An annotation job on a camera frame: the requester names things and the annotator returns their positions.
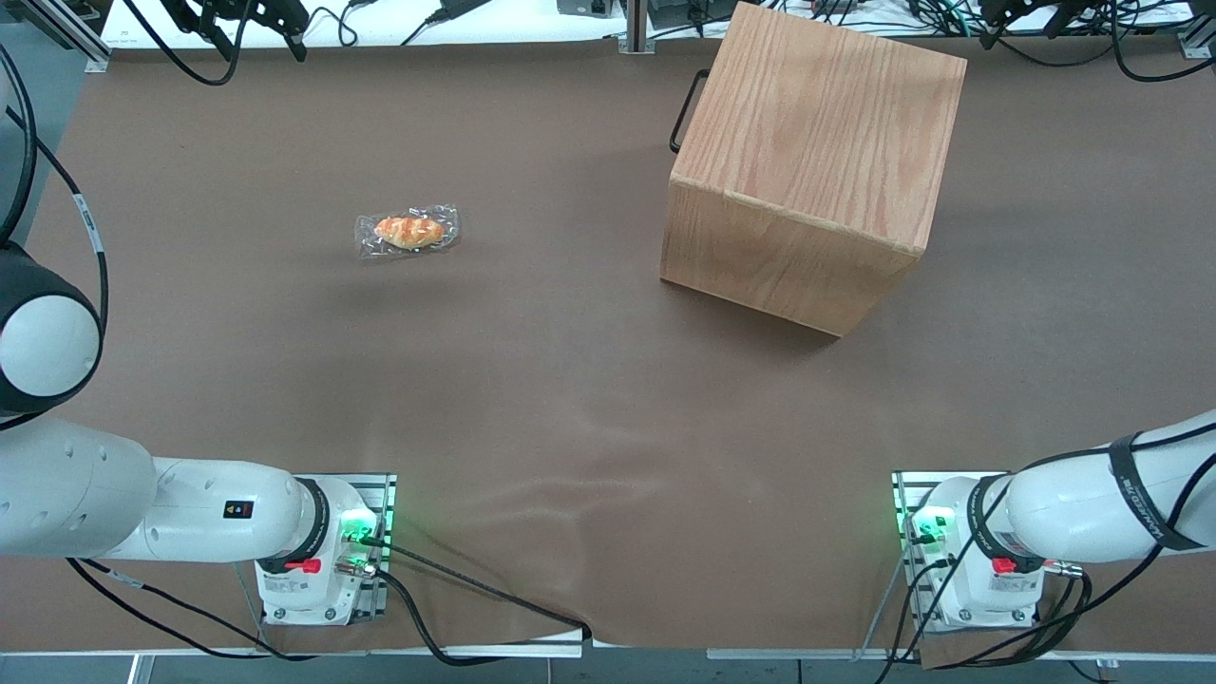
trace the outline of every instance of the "floor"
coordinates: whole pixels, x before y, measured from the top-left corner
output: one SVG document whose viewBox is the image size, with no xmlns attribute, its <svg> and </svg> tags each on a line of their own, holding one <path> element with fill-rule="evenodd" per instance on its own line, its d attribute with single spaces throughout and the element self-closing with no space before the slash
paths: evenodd
<svg viewBox="0 0 1216 684">
<path fill-rule="evenodd" d="M 62 50 L 28 24 L 11 23 L 0 11 L 0 43 L 12 54 L 26 80 L 38 113 L 39 133 L 52 148 L 58 145 L 83 83 L 84 58 Z M 0 198 L 10 197 L 21 161 L 21 135 L 9 122 L 0 122 Z M 40 164 L 32 196 L 36 207 L 49 166 Z M 33 212 L 27 212 L 18 236 L 28 231 Z M 126 617 L 116 615 L 116 623 Z M 0 684 L 73 682 L 109 684 L 128 680 L 128 656 L 0 656 Z M 1083 663 L 1093 673 L 1092 663 Z M 580 660 L 513 660 L 479 668 L 457 669 L 412 656 L 325 657 L 306 663 L 277 661 L 237 662 L 207 656 L 162 656 L 152 668 L 154 684 L 344 684 L 395 682 L 400 684 L 496 684 L 539 683 L 653 683 L 682 684 L 867 684 L 880 671 L 876 662 L 840 661 L 710 661 L 704 651 L 654 649 L 587 649 Z M 1199 683 L 1211 682 L 1216 665 L 1122 663 L 1119 682 Z M 1083 679 L 1062 662 L 1035 662 L 1014 668 L 931 673 L 906 666 L 886 679 L 891 684 L 1053 684 Z"/>
</svg>

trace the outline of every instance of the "red button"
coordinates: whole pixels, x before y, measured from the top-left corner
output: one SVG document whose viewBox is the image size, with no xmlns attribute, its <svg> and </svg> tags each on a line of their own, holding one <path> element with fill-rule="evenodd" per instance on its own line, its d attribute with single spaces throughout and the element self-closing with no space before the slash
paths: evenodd
<svg viewBox="0 0 1216 684">
<path fill-rule="evenodd" d="M 304 574 L 316 574 L 321 572 L 321 559 L 308 559 L 299 562 L 285 562 L 287 570 L 303 570 Z"/>
<path fill-rule="evenodd" d="M 1008 574 L 1018 570 L 1018 564 L 1013 559 L 992 559 L 992 570 L 997 574 Z"/>
</svg>

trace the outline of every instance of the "wood grain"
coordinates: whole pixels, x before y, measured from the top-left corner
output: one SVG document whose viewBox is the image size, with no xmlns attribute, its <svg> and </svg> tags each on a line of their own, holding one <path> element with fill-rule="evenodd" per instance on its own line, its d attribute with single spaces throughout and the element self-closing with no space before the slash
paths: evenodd
<svg viewBox="0 0 1216 684">
<path fill-rule="evenodd" d="M 741 5 L 671 173 L 662 277 L 852 330 L 928 243 L 964 68 Z"/>
<path fill-rule="evenodd" d="M 923 248 L 966 65 L 744 4 L 675 173 Z"/>
</svg>

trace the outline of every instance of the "table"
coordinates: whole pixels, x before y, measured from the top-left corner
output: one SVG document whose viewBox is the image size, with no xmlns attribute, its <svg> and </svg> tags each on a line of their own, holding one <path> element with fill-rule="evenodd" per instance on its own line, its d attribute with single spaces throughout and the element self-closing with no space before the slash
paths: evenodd
<svg viewBox="0 0 1216 684">
<path fill-rule="evenodd" d="M 1210 74 L 1149 86 L 1105 60 L 917 44 L 970 60 L 929 248 L 835 342 L 658 280 L 666 138 L 713 41 L 261 51 L 221 89 L 119 52 L 61 148 L 113 313 L 57 413 L 158 455 L 395 471 L 399 543 L 608 643 L 855 647 L 899 553 L 893 470 L 1017 467 L 1206 410 L 1216 381 Z M 1180 62 L 1169 39 L 1127 52 Z M 451 253 L 356 259 L 358 214 L 434 202 L 463 212 Z M 90 290 L 55 184 L 29 247 Z M 1210 564 L 1159 562 L 1065 647 L 1216 651 Z M 122 570 L 249 624 L 230 566 Z M 176 647 L 62 561 L 0 576 L 2 651 Z M 554 630 L 405 576 L 440 643 Z M 400 610 L 271 638 L 417 645 Z"/>
</svg>

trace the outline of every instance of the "croissant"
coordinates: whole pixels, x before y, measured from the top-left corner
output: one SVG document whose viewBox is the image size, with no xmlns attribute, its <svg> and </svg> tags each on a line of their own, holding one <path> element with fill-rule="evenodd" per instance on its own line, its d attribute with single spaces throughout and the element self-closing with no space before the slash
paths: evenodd
<svg viewBox="0 0 1216 684">
<path fill-rule="evenodd" d="M 417 250 L 444 239 L 444 226 L 432 219 L 389 217 L 376 224 L 376 235 L 402 250 Z"/>
</svg>

